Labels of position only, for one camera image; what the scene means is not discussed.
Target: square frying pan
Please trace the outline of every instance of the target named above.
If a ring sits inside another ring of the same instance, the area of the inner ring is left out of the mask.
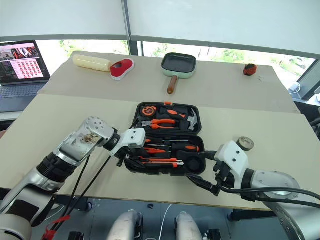
[[[162,60],[162,72],[168,77],[172,77],[168,86],[168,94],[175,91],[178,78],[190,78],[196,69],[197,59],[194,56],[170,52],[167,53]]]

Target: black toolbox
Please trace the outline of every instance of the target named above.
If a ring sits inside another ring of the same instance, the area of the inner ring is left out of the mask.
[[[202,128],[197,107],[142,102],[137,106],[133,128],[144,128],[146,141],[132,160],[124,161],[131,172],[184,176],[185,173],[201,174],[206,169],[206,158],[199,154],[205,151],[205,146],[197,136]]]

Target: wooden handle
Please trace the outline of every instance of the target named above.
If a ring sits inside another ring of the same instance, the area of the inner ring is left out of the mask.
[[[178,77],[176,75],[173,75],[167,89],[168,94],[174,93],[177,81],[178,81]]]

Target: white roller blind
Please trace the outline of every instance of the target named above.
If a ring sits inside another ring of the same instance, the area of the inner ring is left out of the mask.
[[[0,37],[52,35],[126,39],[122,1],[0,0]]]
[[[319,0],[128,0],[128,11],[137,41],[204,41],[320,56]]]

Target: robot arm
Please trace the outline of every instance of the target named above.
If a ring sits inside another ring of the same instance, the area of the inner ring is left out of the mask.
[[[87,118],[5,196],[0,206],[0,239],[30,239],[27,225],[43,222],[55,203],[54,193],[96,147],[123,161],[143,147],[145,138],[143,128],[118,133],[98,117]]]
[[[217,185],[201,177],[188,174],[187,177],[197,186],[218,196],[220,191],[240,194],[248,201],[262,201],[279,218],[290,240],[316,240],[320,238],[320,209],[280,201],[304,201],[318,204],[319,201],[309,195],[290,191],[245,192],[243,189],[262,189],[270,187],[300,189],[298,182],[290,175],[277,171],[252,170],[249,168],[248,156],[234,142],[222,145],[214,156]]]

